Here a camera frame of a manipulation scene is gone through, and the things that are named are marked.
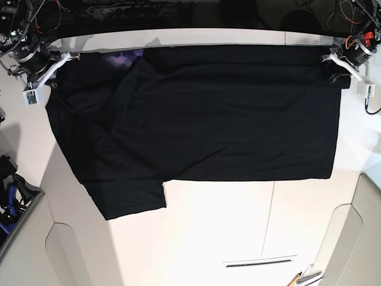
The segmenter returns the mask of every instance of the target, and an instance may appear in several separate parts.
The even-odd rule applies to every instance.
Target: white panel
[[[55,223],[46,238],[46,253],[61,286],[91,286],[74,230]]]
[[[370,105],[372,110],[380,107],[376,100],[371,100]],[[362,171],[370,157],[379,153],[380,134],[381,116],[366,114],[364,98],[357,95],[357,81],[352,80],[351,87],[342,91],[334,168]]]
[[[353,206],[363,219],[364,229],[338,282],[338,286],[380,285],[381,194],[361,176]]]
[[[0,261],[1,285],[60,286],[45,251],[45,240],[52,226],[48,200],[43,196]]]
[[[231,285],[223,274],[233,272],[223,272],[221,264],[260,258],[272,190],[272,182],[165,183],[166,209],[110,221],[124,280],[133,286]],[[253,285],[255,277],[248,279],[240,285]]]
[[[332,254],[327,269],[324,272],[321,286],[334,286],[339,281],[349,258],[363,231],[363,221],[356,210],[351,206],[348,217],[340,234],[340,238]]]
[[[286,33],[286,45],[331,45],[333,37],[321,36],[314,34],[285,32]]]
[[[323,243],[321,244],[319,254],[317,255],[311,273],[324,272],[326,270],[351,207],[352,206],[350,204],[345,204],[337,207],[333,211],[327,232],[324,236]]]
[[[139,49],[154,46],[264,44],[284,45],[285,33],[249,29],[160,29],[103,33],[55,41],[66,51]]]
[[[352,201],[358,173],[334,170],[328,180],[275,182],[262,258],[296,254],[300,271],[314,263],[334,209]]]
[[[108,223],[73,175],[57,145],[41,187],[49,199],[54,221],[74,229],[92,284],[123,285]]]

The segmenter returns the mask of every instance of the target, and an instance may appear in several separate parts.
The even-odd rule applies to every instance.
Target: black fabric
[[[313,46],[146,49],[128,70],[83,54],[46,106],[106,219],[165,207],[162,183],[330,177],[341,89]]]

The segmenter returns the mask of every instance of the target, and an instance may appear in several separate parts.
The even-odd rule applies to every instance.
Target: cable
[[[295,0],[295,3],[297,4],[298,7],[303,7],[305,6],[312,14],[315,15],[315,12],[310,8],[310,4],[314,2],[315,0],[301,0],[302,4],[298,3],[298,0]]]
[[[8,75],[13,74],[13,72],[12,72],[9,68],[7,68],[7,67],[3,64],[3,62],[2,62],[1,60],[0,60],[0,66],[7,72]]]
[[[336,0],[335,1],[335,10],[333,10],[333,27],[336,26],[336,23],[337,23],[337,20],[338,20],[337,19],[337,15],[339,14],[339,1],[340,0]]]
[[[353,7],[353,6],[351,5],[351,3],[350,3],[349,1],[347,1],[347,0],[346,0],[346,1],[340,1],[340,4],[339,4],[341,13],[343,14],[344,18],[346,18],[350,23],[355,24],[355,25],[358,25],[358,24],[361,24],[361,23],[364,21],[364,19],[362,19],[360,22],[355,22],[355,21],[351,20],[347,15],[345,15],[344,10],[343,10],[342,3],[348,3],[348,4],[350,4],[350,6],[351,6],[351,10],[352,10],[352,18],[354,18],[354,16],[355,16],[354,7]]]
[[[351,42],[351,44],[348,46],[348,40],[349,40],[350,37],[351,37],[351,35],[349,35],[349,36],[345,39],[345,48],[346,48],[346,49],[349,49],[349,48],[354,44],[354,42]]]
[[[60,24],[61,24],[61,18],[62,18],[61,8],[62,8],[62,6],[61,6],[61,3],[60,3],[60,0],[50,0],[49,2],[55,2],[55,3],[57,4],[57,7],[58,7],[58,13],[59,13],[58,23],[57,23],[57,25],[56,25],[53,29],[43,32],[43,31],[40,31],[40,30],[39,30],[39,29],[40,29],[40,26],[39,26],[38,23],[37,23],[37,17],[36,17],[36,18],[35,18],[35,25],[36,25],[36,28],[37,28],[37,29],[36,29],[36,32],[37,32],[38,34],[48,34],[48,33],[54,32],[55,30],[57,30],[57,29],[59,28],[59,26],[60,26]]]
[[[379,27],[377,20],[373,17],[372,14],[368,12],[367,8],[365,8],[363,3],[360,0],[353,0],[353,1],[356,2],[356,4],[364,11],[364,13],[368,15],[368,17],[372,20],[372,22],[376,25],[376,27]]]
[[[46,0],[41,0],[41,3],[40,5],[38,6],[36,12],[33,14],[33,16],[31,17],[31,19],[28,21],[28,23],[26,24],[25,26],[25,29],[24,29],[24,32],[21,34],[20,36],[20,39],[17,41],[17,43],[12,47],[10,48],[9,50],[7,50],[6,52],[3,52],[2,54],[0,54],[0,58],[2,58],[5,54],[9,54],[10,52],[13,52],[17,47],[18,45],[21,43],[22,39],[26,36],[26,34],[28,33],[28,30],[29,30],[29,27],[30,27],[30,24],[35,20],[38,12],[41,10],[42,6],[44,5]]]
[[[269,24],[267,24],[261,16],[258,15],[258,21],[261,22],[261,24],[267,29],[267,30],[273,30],[273,28],[270,27]]]
[[[20,1],[21,0],[18,0],[18,2],[17,2],[16,11],[13,13],[13,18],[12,18],[10,32],[9,32],[8,37],[7,37],[7,39],[5,41],[7,41],[10,38],[11,32],[13,30],[13,22],[14,22],[14,19],[15,19],[15,16],[16,16],[16,13],[17,13],[17,10],[18,10],[18,5],[20,4]]]
[[[378,109],[376,112],[369,112],[369,111],[368,111],[368,104],[367,104],[367,101],[368,101],[368,99],[365,99],[365,112],[366,112],[367,114],[369,114],[369,115],[375,115],[375,114],[377,114],[378,112],[381,111],[381,108],[380,108],[380,109]]]

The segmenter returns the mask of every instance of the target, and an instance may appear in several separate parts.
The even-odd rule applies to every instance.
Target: wire
[[[61,6],[62,11],[66,12],[66,13],[70,13],[71,12],[71,10],[69,8],[66,8],[65,6],[62,6],[61,3],[60,3],[60,6]]]
[[[298,3],[298,0],[295,0],[295,3],[297,4],[298,7],[303,7],[305,6],[309,11],[311,11],[312,14],[315,15],[315,12],[310,8],[310,4],[314,2],[315,0],[301,0],[301,4]]]
[[[35,20],[37,14],[41,10],[41,8],[44,5],[45,1],[46,0],[41,0],[40,5],[38,6],[38,8],[37,8],[36,12],[33,14],[33,16],[30,18],[30,20],[28,21],[28,23],[26,24],[24,32],[21,34],[20,39],[17,41],[17,43],[12,48],[7,50],[6,52],[3,52],[2,54],[0,54],[0,58],[2,58],[5,54],[9,54],[10,52],[13,52],[18,47],[18,45],[21,43],[21,41],[24,39],[24,37],[28,33],[30,24]]]
[[[377,114],[377,113],[380,112],[380,111],[381,111],[381,108],[378,109],[376,112],[369,112],[369,111],[368,111],[367,100],[365,100],[365,112],[366,112],[367,114],[369,114],[369,115],[375,115],[375,114]]]
[[[40,29],[40,26],[38,25],[38,22],[37,22],[37,17],[35,18],[35,25],[36,25],[36,32],[38,33],[38,34],[47,34],[47,33],[51,33],[51,32],[53,32],[54,30],[57,30],[58,28],[59,28],[59,26],[60,26],[60,24],[61,24],[61,17],[62,17],[62,12],[61,12],[61,3],[60,3],[60,0],[51,0],[51,1],[49,1],[49,2],[55,2],[56,4],[57,4],[57,7],[58,7],[58,13],[59,13],[59,18],[58,18],[58,23],[57,23],[57,25],[53,28],[53,29],[51,29],[51,30],[49,30],[49,31],[45,31],[45,32],[43,32],[43,31],[40,31],[39,29]]]
[[[341,5],[342,3],[348,3],[348,4],[350,4],[350,2],[349,1],[342,1],[339,4],[341,13],[343,14],[344,18],[346,18],[350,23],[358,25],[358,24],[361,24],[364,21],[364,19],[362,19],[360,22],[355,22],[355,21],[351,20],[347,15],[345,15],[344,10],[343,10],[343,6]],[[352,5],[351,5],[351,10],[352,10],[352,18],[354,18],[355,13],[354,13],[354,7]]]
[[[80,32],[82,32],[93,20],[94,18],[91,18],[85,25],[83,25],[83,27],[77,32],[77,34],[79,35]]]
[[[0,66],[7,72],[8,75],[13,74],[13,72],[9,68],[7,68],[1,60],[0,60]]]
[[[21,0],[18,0],[18,2],[17,2],[16,11],[13,13],[13,18],[12,18],[10,32],[9,32],[8,37],[7,37],[7,39],[5,41],[7,41],[10,38],[11,32],[13,30],[13,22],[14,22],[14,19],[15,19],[15,16],[16,16],[16,13],[17,13],[17,10],[18,10],[18,5],[20,4],[20,1]]]
[[[333,12],[332,12],[332,16],[333,16],[333,27],[336,26],[336,24],[337,24],[337,20],[338,20],[337,15],[339,14],[339,1],[340,1],[340,0],[336,0],[336,1],[335,1],[335,10],[333,10]]]
[[[351,44],[348,46],[348,41],[349,41],[349,39],[350,39],[351,36],[352,36],[352,35],[349,35],[349,36],[345,39],[345,48],[346,48],[346,49],[349,49],[349,48],[354,44],[354,42],[351,42]]]
[[[351,9],[352,18],[345,14],[344,8],[343,8],[343,4],[344,3],[347,3],[349,5],[349,7]],[[354,33],[354,25],[359,25],[359,24],[361,24],[364,21],[364,18],[361,21],[355,21],[355,19],[356,19],[356,12],[357,11],[362,12],[362,10],[360,10],[359,8],[353,6],[353,4],[352,4],[352,2],[350,0],[339,0],[338,1],[338,12],[340,12],[339,15],[343,19],[345,19],[346,21],[350,22],[350,24],[351,24],[351,33]],[[332,12],[331,15],[328,16],[328,18],[327,18],[326,25],[327,25],[328,29],[332,29],[333,28],[332,26],[330,26],[330,21],[331,21],[332,17],[334,16],[334,14],[335,14],[335,12]]]
[[[364,13],[368,15],[368,17],[372,20],[372,22],[376,25],[376,27],[379,27],[377,20],[373,17],[372,14],[368,12],[368,10],[365,8],[363,3],[360,0],[353,0],[353,1],[356,2],[356,4],[364,11]]]

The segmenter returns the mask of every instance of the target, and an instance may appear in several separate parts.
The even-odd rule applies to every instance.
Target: black cable
[[[267,29],[267,30],[273,30],[273,28],[270,27],[269,24],[267,24],[261,16],[258,15],[258,21],[261,22],[261,24]]]
[[[365,14],[372,20],[372,22],[376,25],[376,27],[379,27],[377,20],[373,17],[372,14],[367,10],[367,8],[363,5],[363,3],[360,0],[353,0],[356,2],[356,4],[364,11]]]
[[[14,11],[14,13],[13,13],[13,18],[12,18],[11,28],[10,28],[10,32],[9,32],[9,34],[8,34],[7,40],[10,38],[11,32],[12,32],[12,30],[13,30],[13,22],[14,22],[14,19],[15,19],[15,17],[16,17],[16,13],[17,13],[17,10],[18,10],[18,6],[20,5],[20,1],[21,1],[21,0],[18,0],[18,2],[17,2],[17,6],[16,6],[16,11]]]
[[[50,33],[56,31],[60,25],[61,25],[61,18],[62,18],[62,6],[61,6],[61,1],[60,0],[50,0],[49,2],[54,2],[56,3],[57,7],[58,7],[58,22],[57,22],[57,25],[53,28],[53,29],[50,29],[50,30],[47,30],[47,31],[40,31],[40,27],[38,26],[38,28],[36,29],[36,31],[38,32],[38,34],[41,34],[42,36],[47,36],[49,35]]]
[[[332,25],[333,28],[336,26],[336,23],[338,20],[339,7],[340,7],[340,0],[336,0],[335,1],[335,10],[333,11],[333,25]]]
[[[2,58],[5,54],[9,54],[10,52],[13,52],[17,47],[18,45],[21,43],[21,40],[26,36],[26,34],[28,33],[28,30],[29,30],[29,27],[30,27],[30,24],[35,20],[38,12],[41,10],[42,6],[44,5],[46,0],[41,0],[41,3],[40,5],[38,6],[36,12],[33,14],[33,16],[30,18],[30,20],[28,21],[28,23],[26,24],[25,26],[25,29],[24,29],[24,32],[21,34],[20,36],[20,39],[17,41],[17,43],[12,47],[10,48],[9,50],[7,50],[6,52],[3,52],[2,54],[0,54],[0,58]]]
[[[368,111],[368,104],[367,104],[367,101],[368,101],[368,100],[365,100],[365,112],[366,112],[367,114],[369,114],[369,115],[375,115],[375,114],[377,114],[378,112],[381,111],[381,108],[380,108],[380,109],[378,109],[376,112],[369,112],[369,111]]]
[[[0,66],[7,72],[7,74],[10,76],[10,75],[14,75],[13,72],[8,69],[4,64],[3,62],[0,60]]]
[[[360,33],[364,32],[369,26],[372,24],[371,20],[364,21],[363,26],[358,30],[356,34],[351,35],[348,39],[348,43],[350,43],[353,39],[355,39]]]
[[[312,14],[315,15],[315,12],[310,8],[310,4],[314,2],[315,0],[301,0],[302,4],[298,3],[298,0],[295,0],[295,3],[297,4],[298,7],[303,7],[305,6]]]

